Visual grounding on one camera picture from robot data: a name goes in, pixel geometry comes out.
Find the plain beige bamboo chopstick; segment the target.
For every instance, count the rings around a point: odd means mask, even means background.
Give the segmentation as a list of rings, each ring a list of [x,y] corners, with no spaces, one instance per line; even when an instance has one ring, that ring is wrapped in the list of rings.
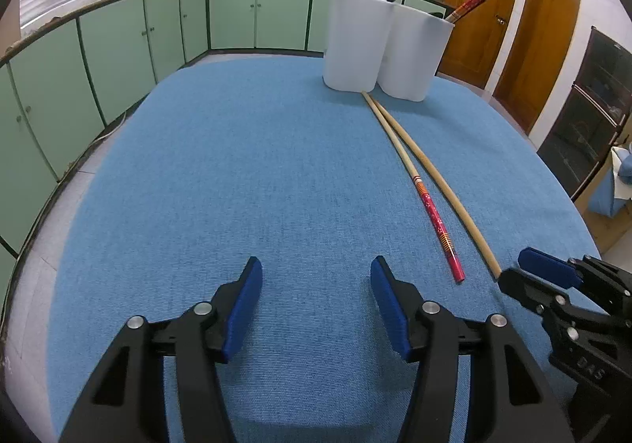
[[[474,242],[474,246],[477,247],[479,254],[483,258],[487,269],[489,269],[489,272],[491,272],[494,277],[494,280],[498,280],[501,274],[500,264],[496,259],[492,248],[489,247],[489,244],[487,244],[482,232],[474,222],[474,219],[469,215],[463,203],[459,200],[459,197],[455,195],[452,188],[450,188],[449,183],[444,180],[444,177],[441,176],[439,170],[422,151],[419,145],[410,137],[403,126],[401,126],[400,123],[397,122],[396,119],[378,101],[374,98],[373,100],[377,103],[378,109],[381,111],[381,114],[385,116],[385,119],[388,121],[391,128],[394,129],[395,134],[400,138],[400,141],[407,153],[408,151],[412,153],[425,172],[436,184],[437,188],[439,188],[442,196],[444,196],[444,198],[448,201],[453,212],[457,215],[463,227],[468,232],[472,242]]]

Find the beige chopstick red patterned end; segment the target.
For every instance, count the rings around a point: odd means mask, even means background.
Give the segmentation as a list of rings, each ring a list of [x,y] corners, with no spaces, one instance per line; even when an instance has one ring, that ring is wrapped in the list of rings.
[[[361,94],[366,104],[369,105],[369,108],[371,109],[371,111],[373,111],[373,114],[378,120],[382,129],[386,132],[389,141],[391,141],[391,144],[395,149],[397,155],[401,159],[404,167],[406,168],[412,183],[415,185],[416,191],[423,203],[427,216],[432,223],[441,248],[444,251],[444,256],[446,256],[446,259],[448,261],[453,280],[456,283],[463,283],[463,281],[465,280],[463,267],[459,262],[459,258],[456,255],[454,245],[449,237],[446,227],[444,227],[444,222],[442,221],[436,209],[432,196],[429,195],[429,191],[425,187],[425,184],[423,183],[423,180],[421,179],[417,168],[411,161],[411,158],[405,150],[403,144],[401,143],[400,138],[395,134],[394,129],[391,128],[390,124],[385,119],[385,116],[381,114],[381,111],[377,107],[377,103],[367,92],[362,91]]]

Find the green lower kitchen cabinets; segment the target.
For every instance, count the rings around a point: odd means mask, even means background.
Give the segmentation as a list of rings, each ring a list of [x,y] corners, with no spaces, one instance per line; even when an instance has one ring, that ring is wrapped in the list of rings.
[[[74,163],[110,123],[208,54],[319,54],[329,0],[106,0],[1,59],[1,276]]]

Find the black glass cabinet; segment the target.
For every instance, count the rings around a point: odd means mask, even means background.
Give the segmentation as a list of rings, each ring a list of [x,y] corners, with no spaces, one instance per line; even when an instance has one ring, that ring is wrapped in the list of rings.
[[[603,165],[631,110],[631,53],[593,28],[570,93],[540,159],[575,199]]]

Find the right wooden door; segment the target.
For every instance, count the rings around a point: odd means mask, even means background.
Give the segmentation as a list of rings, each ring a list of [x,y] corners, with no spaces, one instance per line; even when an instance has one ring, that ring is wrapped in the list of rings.
[[[580,4],[581,0],[525,0],[494,98],[526,133],[557,82]]]

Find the blue table cloth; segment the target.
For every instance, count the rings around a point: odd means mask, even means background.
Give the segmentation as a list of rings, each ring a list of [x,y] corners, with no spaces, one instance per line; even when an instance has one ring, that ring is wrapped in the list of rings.
[[[250,257],[262,289],[242,349],[218,371],[241,442],[392,442],[415,367],[391,348],[370,265],[454,315],[503,313],[558,400],[540,319],[502,295],[439,192],[465,270],[456,283],[414,186],[358,93],[316,58],[196,64],[120,129],[66,240],[50,309],[47,381],[61,430],[122,325],[180,316]]]

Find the white plastic utensil holder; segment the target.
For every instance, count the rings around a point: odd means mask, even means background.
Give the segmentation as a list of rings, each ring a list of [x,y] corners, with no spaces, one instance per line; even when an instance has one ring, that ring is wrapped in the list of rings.
[[[386,0],[329,0],[324,83],[422,102],[454,25]]]

